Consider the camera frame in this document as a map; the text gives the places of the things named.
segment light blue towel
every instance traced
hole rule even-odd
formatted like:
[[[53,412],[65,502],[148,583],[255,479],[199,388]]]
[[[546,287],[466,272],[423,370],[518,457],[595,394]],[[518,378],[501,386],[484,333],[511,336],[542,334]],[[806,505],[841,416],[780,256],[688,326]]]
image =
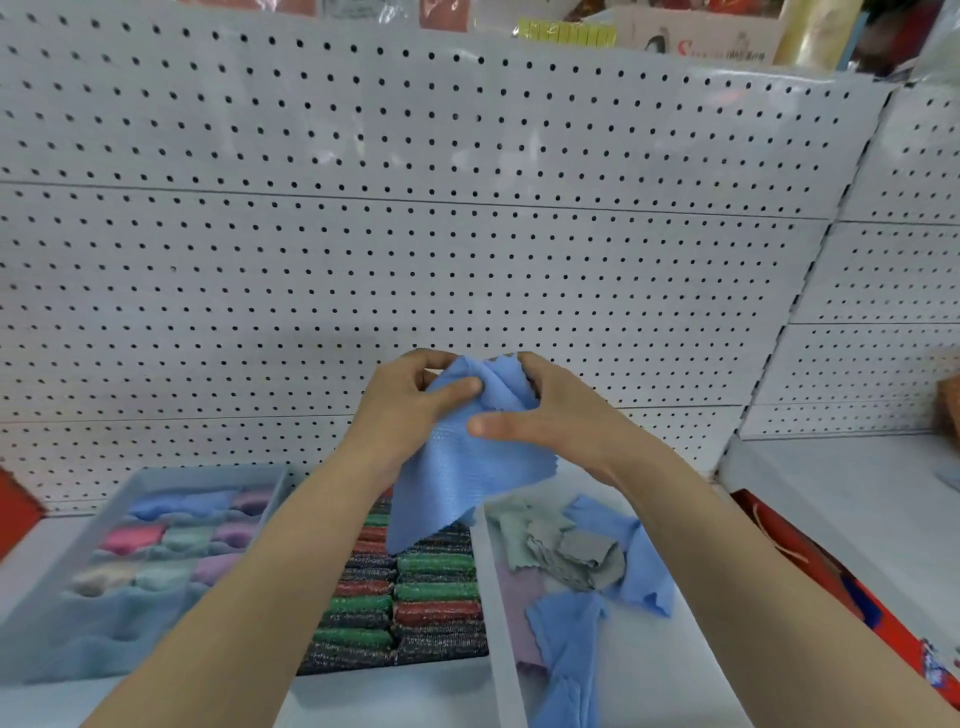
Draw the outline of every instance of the light blue towel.
[[[461,518],[490,496],[536,483],[557,472],[557,456],[527,443],[497,442],[467,433],[481,412],[522,412],[539,402],[514,356],[475,361],[462,356],[427,387],[440,389],[478,376],[484,390],[443,418],[430,439],[403,464],[394,485],[387,551],[398,553]]]
[[[646,607],[664,617],[673,614],[676,585],[640,521],[587,496],[577,497],[564,509],[564,515],[578,528],[616,539],[626,551],[623,581],[605,589],[606,596]]]
[[[595,672],[600,620],[597,592],[558,592],[526,609],[527,621],[550,673],[550,685],[530,728],[598,728]]]

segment divided organizer tray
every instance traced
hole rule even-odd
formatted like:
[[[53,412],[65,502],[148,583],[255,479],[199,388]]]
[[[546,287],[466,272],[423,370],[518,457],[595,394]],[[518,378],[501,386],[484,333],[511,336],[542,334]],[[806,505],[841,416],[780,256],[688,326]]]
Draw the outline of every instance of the divided organizer tray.
[[[0,625],[0,685],[132,671],[292,489],[282,465],[135,473]]]

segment folded cloth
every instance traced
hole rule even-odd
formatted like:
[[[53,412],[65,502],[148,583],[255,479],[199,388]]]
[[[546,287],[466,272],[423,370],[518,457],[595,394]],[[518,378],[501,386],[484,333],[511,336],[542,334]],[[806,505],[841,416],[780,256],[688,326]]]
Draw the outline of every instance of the folded cloth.
[[[640,521],[586,496],[570,503],[564,515],[578,528],[616,539],[626,550],[623,582],[608,587],[607,596],[645,607],[664,617],[673,614],[676,586]]]
[[[230,508],[234,511],[243,511],[248,516],[259,516],[270,504],[270,498],[274,495],[273,488],[264,488],[258,491],[241,491],[230,502]]]
[[[217,583],[217,579],[233,568],[233,565],[240,560],[242,555],[240,553],[221,553],[216,556],[205,556],[197,562],[191,581],[199,581],[208,587],[212,587]]]
[[[182,511],[182,505],[183,493],[156,493],[142,497],[127,510],[127,513],[141,521],[156,521],[167,513]]]
[[[378,596],[388,595],[389,581],[340,581],[333,590],[334,596]]]
[[[406,627],[482,618],[478,601],[400,601],[394,607],[394,622]]]
[[[360,529],[357,541],[386,541],[387,529],[379,525],[365,525]]]
[[[557,472],[557,456],[528,443],[472,437],[467,420],[481,412],[521,412],[538,406],[513,356],[493,361],[461,357],[427,391],[477,376],[483,392],[443,418],[426,444],[403,464],[394,486],[387,550],[398,553],[461,518],[485,498],[536,483]]]
[[[315,643],[348,644],[367,649],[391,649],[394,638],[385,629],[351,629],[344,627],[320,627],[313,633]]]
[[[214,541],[221,541],[234,548],[246,548],[253,540],[256,529],[260,524],[249,521],[227,521],[217,527],[217,532],[213,534]]]
[[[214,525],[172,525],[163,534],[160,543],[174,551],[206,546],[216,528]]]
[[[107,561],[79,571],[70,581],[70,590],[82,596],[100,596],[108,589],[129,586],[143,562]]]
[[[413,665],[445,662],[467,657],[484,657],[488,654],[490,649],[486,634],[410,635],[400,638],[400,644],[396,646],[396,663]]]
[[[148,561],[137,571],[133,585],[148,592],[179,589],[190,581],[197,563],[197,559]]]
[[[520,496],[508,496],[491,503],[486,512],[500,526],[507,564],[511,569],[540,565],[540,560],[527,545],[527,526],[531,521],[555,523],[561,531],[573,527],[573,521],[555,510]]]
[[[623,578],[627,561],[620,545],[607,536],[573,528],[561,536],[557,553],[567,561],[589,569],[589,583],[597,591],[606,589]]]
[[[390,615],[385,612],[328,612],[320,620],[320,626],[346,629],[390,629]]]
[[[183,496],[180,510],[198,519],[209,518],[228,510],[235,494],[235,490],[188,493]]]
[[[110,531],[99,548],[126,556],[139,548],[158,544],[166,529],[165,523],[121,526]]]
[[[558,552],[563,532],[551,521],[530,521],[527,526],[527,545],[537,557],[540,567],[560,582],[585,592],[590,589],[590,571],[583,564],[567,561]]]
[[[640,521],[634,516],[617,513],[609,506],[587,496],[577,496],[566,506],[564,515],[573,521],[577,528],[614,539],[624,551],[630,548],[634,531],[640,525]]]
[[[394,652],[354,647],[347,644],[310,643],[297,675],[319,675],[366,667],[388,667],[396,663]]]
[[[387,548],[382,541],[358,541],[353,545],[353,553],[369,553],[379,556],[386,556]]]
[[[497,563],[496,578],[500,583],[500,597],[507,615],[514,660],[522,665],[546,667],[524,614],[527,607],[545,594],[543,572],[539,569],[510,571],[508,565]]]
[[[527,618],[550,673],[547,696],[530,728],[599,728],[594,673],[600,619],[597,592],[558,592],[527,607]]]
[[[623,582],[610,587],[610,597],[643,605],[663,617],[670,617],[676,592],[673,577],[641,526],[630,541]]]
[[[443,584],[397,584],[394,596],[398,601],[456,601],[479,599],[480,590],[475,581],[447,582]]]
[[[389,595],[376,596],[334,596],[326,610],[335,612],[390,612],[394,601]]]

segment hand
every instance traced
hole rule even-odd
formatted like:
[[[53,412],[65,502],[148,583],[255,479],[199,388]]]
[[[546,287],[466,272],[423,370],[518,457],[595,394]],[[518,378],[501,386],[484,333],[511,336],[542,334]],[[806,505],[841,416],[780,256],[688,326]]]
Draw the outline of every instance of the hand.
[[[468,376],[436,392],[423,391],[437,378],[427,369],[446,369],[456,359],[455,353],[416,349],[378,366],[353,424],[331,459],[360,468],[375,494],[383,493],[396,480],[400,466],[426,442],[437,421],[483,390],[480,379]]]
[[[617,488],[619,473],[637,461],[639,450],[659,454],[666,449],[569,370],[534,353],[517,357],[540,396],[540,406],[474,415],[467,423],[471,435],[542,445]]]

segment right hand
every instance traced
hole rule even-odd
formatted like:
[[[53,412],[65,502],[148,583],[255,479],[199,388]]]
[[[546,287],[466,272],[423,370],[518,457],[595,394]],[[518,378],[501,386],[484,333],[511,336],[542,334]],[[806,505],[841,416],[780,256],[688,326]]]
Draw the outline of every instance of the right hand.
[[[552,449],[594,478],[615,488],[624,469],[666,446],[581,379],[542,356],[517,355],[540,397],[540,406],[526,412],[474,415],[467,431],[489,440],[519,440]]]

